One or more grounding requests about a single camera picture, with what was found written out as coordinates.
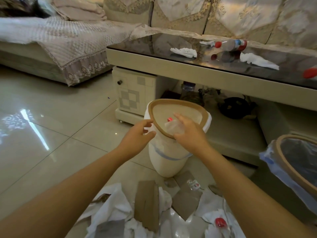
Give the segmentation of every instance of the black round object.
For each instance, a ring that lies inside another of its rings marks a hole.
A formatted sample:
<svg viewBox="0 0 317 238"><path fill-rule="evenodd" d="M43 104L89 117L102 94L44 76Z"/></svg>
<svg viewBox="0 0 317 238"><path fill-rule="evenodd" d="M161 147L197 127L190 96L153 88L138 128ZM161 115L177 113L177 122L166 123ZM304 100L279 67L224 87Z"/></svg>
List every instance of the black round object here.
<svg viewBox="0 0 317 238"><path fill-rule="evenodd" d="M226 98L224 103L218 104L218 108L224 116L231 119L242 119L250 114L248 102L238 97Z"/></svg>

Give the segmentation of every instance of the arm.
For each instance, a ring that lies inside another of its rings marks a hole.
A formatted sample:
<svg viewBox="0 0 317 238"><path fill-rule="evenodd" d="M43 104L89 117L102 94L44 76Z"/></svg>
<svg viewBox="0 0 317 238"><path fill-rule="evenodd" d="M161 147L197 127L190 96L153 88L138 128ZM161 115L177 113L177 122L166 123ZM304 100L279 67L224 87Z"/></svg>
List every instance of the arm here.
<svg viewBox="0 0 317 238"><path fill-rule="evenodd" d="M175 134L175 139L209 169L246 237L315 237L304 224L214 150L198 124L180 114L175 116L185 126L185 133Z"/></svg>
<svg viewBox="0 0 317 238"><path fill-rule="evenodd" d="M134 125L113 151L22 205L0 222L1 237L65 237L89 203L124 162L154 138L152 120Z"/></svg>

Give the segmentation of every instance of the black glass tabletop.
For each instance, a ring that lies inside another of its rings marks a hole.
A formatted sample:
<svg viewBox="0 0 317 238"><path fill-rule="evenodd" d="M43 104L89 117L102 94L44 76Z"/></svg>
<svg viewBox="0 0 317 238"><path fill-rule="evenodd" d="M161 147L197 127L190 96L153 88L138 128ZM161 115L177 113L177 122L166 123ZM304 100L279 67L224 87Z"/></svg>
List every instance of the black glass tabletop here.
<svg viewBox="0 0 317 238"><path fill-rule="evenodd" d="M240 52L222 52L218 48L201 45L200 41L202 40L169 34L154 34L114 44L108 48L317 89L317 79L303 78L303 71L317 64L316 57L254 47L247 47L243 51L243 53L254 53L277 64L279 70L275 70L241 62ZM195 49L197 57L187 58L175 54L170 50L172 47Z"/></svg>

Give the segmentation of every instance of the forearm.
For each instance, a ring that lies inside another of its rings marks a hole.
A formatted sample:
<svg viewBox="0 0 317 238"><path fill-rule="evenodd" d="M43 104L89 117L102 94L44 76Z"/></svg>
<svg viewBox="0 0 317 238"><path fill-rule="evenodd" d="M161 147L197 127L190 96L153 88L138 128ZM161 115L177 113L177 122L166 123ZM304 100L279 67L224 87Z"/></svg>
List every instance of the forearm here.
<svg viewBox="0 0 317 238"><path fill-rule="evenodd" d="M2 220L0 234L13 238L65 237L128 156L119 149L102 156Z"/></svg>
<svg viewBox="0 0 317 238"><path fill-rule="evenodd" d="M214 177L246 237L315 237L227 159L207 148L200 158Z"/></svg>

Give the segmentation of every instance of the trash can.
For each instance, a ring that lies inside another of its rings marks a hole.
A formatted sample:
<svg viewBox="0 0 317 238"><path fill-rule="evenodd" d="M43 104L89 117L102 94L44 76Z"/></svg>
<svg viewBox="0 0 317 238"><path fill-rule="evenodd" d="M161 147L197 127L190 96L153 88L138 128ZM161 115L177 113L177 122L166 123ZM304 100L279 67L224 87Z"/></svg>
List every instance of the trash can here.
<svg viewBox="0 0 317 238"><path fill-rule="evenodd" d="M176 175L192 154L176 142L167 133L165 123L174 112L187 116L198 123L207 132L211 123L211 115L198 104L176 99L157 99L147 106L144 119L152 119L149 131L156 131L156 136L149 143L149 155L153 167L163 177Z"/></svg>
<svg viewBox="0 0 317 238"><path fill-rule="evenodd" d="M317 218L317 142L282 135L269 144L251 180L304 223Z"/></svg>

